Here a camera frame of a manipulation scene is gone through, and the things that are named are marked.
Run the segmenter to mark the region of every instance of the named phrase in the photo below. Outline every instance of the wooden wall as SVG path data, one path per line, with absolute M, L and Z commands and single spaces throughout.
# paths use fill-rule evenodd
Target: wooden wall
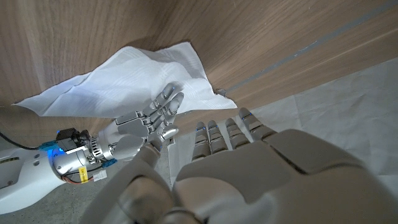
M 0 1 L 0 24 L 0 130 L 32 146 L 58 129 L 95 133 L 109 119 L 38 117 L 11 104 L 93 70 L 125 45 L 189 40 L 214 89 L 248 108 L 398 56 L 396 0 Z M 194 111 L 176 123 L 186 133 L 199 120 L 236 114 Z

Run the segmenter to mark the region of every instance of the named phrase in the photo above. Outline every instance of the metal robotic hand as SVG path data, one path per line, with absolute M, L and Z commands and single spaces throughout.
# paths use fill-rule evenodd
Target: metal robotic hand
M 199 122 L 172 190 L 145 144 L 81 223 L 397 223 L 396 199 L 355 157 L 302 131 L 277 133 L 246 108 L 239 117 L 254 142 L 228 119 L 228 150 L 214 121 Z
M 160 151 L 162 143 L 178 132 L 173 122 L 183 93 L 168 101 L 174 89 L 168 84 L 146 108 L 117 118 L 98 137 L 70 128 L 33 150 L 18 146 L 0 151 L 0 169 L 8 170 L 0 174 L 0 214 L 32 205 L 65 182 L 95 180 L 88 172 L 106 168 L 117 159 L 132 159 L 147 142 Z M 73 180 L 79 173 L 81 181 Z
M 178 132 L 173 122 L 184 95 L 177 93 L 167 103 L 174 89 L 169 83 L 142 111 L 121 116 L 100 131 L 93 149 L 95 156 L 129 160 L 147 141 L 160 150 L 162 143 Z

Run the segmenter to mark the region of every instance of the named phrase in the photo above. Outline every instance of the paper towel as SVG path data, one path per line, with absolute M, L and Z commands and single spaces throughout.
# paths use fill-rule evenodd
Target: paper towel
M 16 105 L 39 116 L 117 118 L 142 110 L 168 83 L 184 93 L 178 113 L 236 108 L 232 100 L 213 93 L 200 59 L 188 42 L 157 52 L 124 47 L 92 72 Z

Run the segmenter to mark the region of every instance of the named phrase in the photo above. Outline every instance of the robotic finger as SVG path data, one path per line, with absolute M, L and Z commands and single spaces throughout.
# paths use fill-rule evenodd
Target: robotic finger
M 246 129 L 250 132 L 250 135 L 255 141 L 265 140 L 276 133 L 276 131 L 264 126 L 248 109 L 241 108 L 239 110 L 239 117 L 242 119 Z
M 209 155 L 211 155 L 211 151 L 209 147 L 209 137 L 207 135 L 206 125 L 200 121 L 197 123 L 192 161 L 202 159 Z
M 168 124 L 172 124 L 183 100 L 183 93 L 177 93 L 170 102 L 163 107 L 162 105 L 167 102 L 174 88 L 169 83 L 144 110 L 133 111 L 117 118 L 116 124 L 119 134 L 131 134 L 140 138 L 146 138 L 154 131 L 158 131 L 157 128 L 163 121 L 166 121 L 163 128 Z
M 217 152 L 228 150 L 223 135 L 221 134 L 216 122 L 211 120 L 207 126 L 209 128 L 211 153 L 216 154 Z
M 152 113 L 157 111 L 169 99 L 174 89 L 175 87 L 173 84 L 167 84 L 163 91 L 159 93 L 159 95 L 157 95 L 156 98 L 145 109 L 142 110 L 142 113 L 146 116 L 150 116 Z
M 226 120 L 225 126 L 229 135 L 229 140 L 231 141 L 231 145 L 234 150 L 240 146 L 250 143 L 232 118 L 228 118 Z

